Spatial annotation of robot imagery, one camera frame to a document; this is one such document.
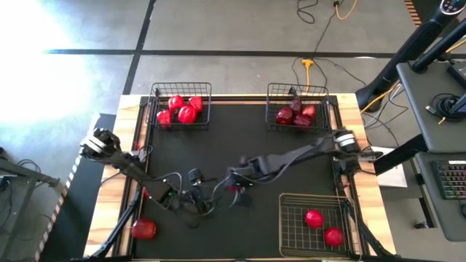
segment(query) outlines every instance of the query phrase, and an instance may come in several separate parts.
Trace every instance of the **stand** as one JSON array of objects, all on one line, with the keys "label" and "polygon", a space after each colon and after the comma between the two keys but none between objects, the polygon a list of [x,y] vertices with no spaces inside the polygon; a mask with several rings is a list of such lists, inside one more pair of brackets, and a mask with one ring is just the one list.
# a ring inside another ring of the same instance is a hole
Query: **stand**
[{"label": "stand", "polygon": [[60,180],[58,178],[52,178],[48,175],[44,175],[40,172],[21,167],[17,164],[10,163],[2,158],[0,158],[0,170],[16,176],[34,178],[37,181],[48,183],[50,186],[58,185],[58,181]]}]

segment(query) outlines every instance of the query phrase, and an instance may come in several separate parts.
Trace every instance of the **black desk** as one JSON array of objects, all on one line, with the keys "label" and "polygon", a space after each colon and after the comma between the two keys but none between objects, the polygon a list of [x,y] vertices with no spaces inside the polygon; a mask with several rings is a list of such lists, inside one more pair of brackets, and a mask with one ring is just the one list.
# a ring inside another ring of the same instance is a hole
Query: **black desk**
[{"label": "black desk", "polygon": [[425,109],[438,93],[462,95],[466,92],[446,72],[448,67],[448,63],[433,63],[429,65],[425,73],[417,74],[411,70],[408,63],[397,65],[401,83],[408,95],[421,134],[377,160],[374,163],[377,173],[392,169],[414,157],[418,152],[461,153],[466,151],[466,121],[445,121],[439,125],[440,119]]},{"label": "black desk", "polygon": [[[437,213],[438,222],[448,241],[466,241],[466,218],[461,215],[457,200],[442,198],[430,163],[432,160],[463,160],[465,157],[466,154],[416,154],[416,160]],[[460,202],[466,204],[466,200],[460,200]]]},{"label": "black desk", "polygon": [[[459,203],[457,200],[445,200],[441,197],[430,167],[433,159],[466,159],[466,121],[444,122],[439,125],[440,119],[425,109],[438,93],[462,95],[466,92],[447,73],[448,67],[448,63],[433,63],[423,74],[417,74],[411,70],[408,63],[397,65],[401,83],[408,95],[421,134],[377,159],[374,167],[376,173],[381,174],[416,157],[445,238],[449,241],[466,241],[466,219],[461,214]],[[424,213],[430,214],[428,204],[423,201],[421,203]],[[428,222],[432,221],[431,217],[427,218]]]}]

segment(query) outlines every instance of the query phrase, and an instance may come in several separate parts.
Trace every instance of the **keyboard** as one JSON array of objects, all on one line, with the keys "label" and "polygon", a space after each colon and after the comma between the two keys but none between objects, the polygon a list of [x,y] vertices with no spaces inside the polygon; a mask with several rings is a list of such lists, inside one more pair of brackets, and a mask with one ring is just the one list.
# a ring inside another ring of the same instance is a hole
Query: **keyboard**
[{"label": "keyboard", "polygon": [[432,161],[444,199],[466,199],[466,161]]}]

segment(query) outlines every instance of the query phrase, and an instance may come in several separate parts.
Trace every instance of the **black wire basket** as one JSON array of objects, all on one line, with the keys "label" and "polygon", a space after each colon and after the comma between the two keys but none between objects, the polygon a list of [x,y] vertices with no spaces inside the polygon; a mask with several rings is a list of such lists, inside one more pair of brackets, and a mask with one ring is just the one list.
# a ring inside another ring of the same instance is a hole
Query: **black wire basket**
[{"label": "black wire basket", "polygon": [[[341,203],[350,199],[345,196],[321,196],[309,194],[280,195],[280,253],[286,258],[309,258],[318,260],[348,260],[360,243],[353,235],[358,228],[351,226],[352,219],[341,208]],[[311,229],[305,222],[306,212],[319,210],[324,217],[322,228]],[[343,232],[344,243],[331,247],[325,243],[325,230],[336,227]]]},{"label": "black wire basket", "polygon": [[[168,99],[174,95],[180,95],[186,105],[188,99],[193,96],[202,97],[203,110],[197,114],[196,121],[192,124],[179,122],[178,116],[172,115],[170,127],[163,127],[157,120],[157,113],[168,110]],[[149,113],[146,123],[154,125],[160,130],[207,130],[210,118],[210,100],[212,86],[205,82],[174,82],[174,83],[154,83],[149,95]]]},{"label": "black wire basket", "polygon": [[[289,106],[295,96],[298,96],[302,102],[302,108],[310,105],[314,105],[316,108],[315,119],[308,127],[278,124],[275,120],[278,111]],[[269,131],[330,132],[331,120],[328,110],[327,88],[300,84],[270,83],[267,87],[265,121]]]}]

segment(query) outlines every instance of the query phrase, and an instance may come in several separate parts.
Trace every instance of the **yellow plug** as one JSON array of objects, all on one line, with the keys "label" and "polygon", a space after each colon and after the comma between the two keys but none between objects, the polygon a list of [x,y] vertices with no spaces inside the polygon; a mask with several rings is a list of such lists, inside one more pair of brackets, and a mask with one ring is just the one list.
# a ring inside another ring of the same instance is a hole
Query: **yellow plug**
[{"label": "yellow plug", "polygon": [[309,68],[314,65],[314,61],[310,59],[303,59],[302,63],[304,67],[306,67],[306,80],[307,80],[307,87],[306,87],[306,92],[309,92]]}]

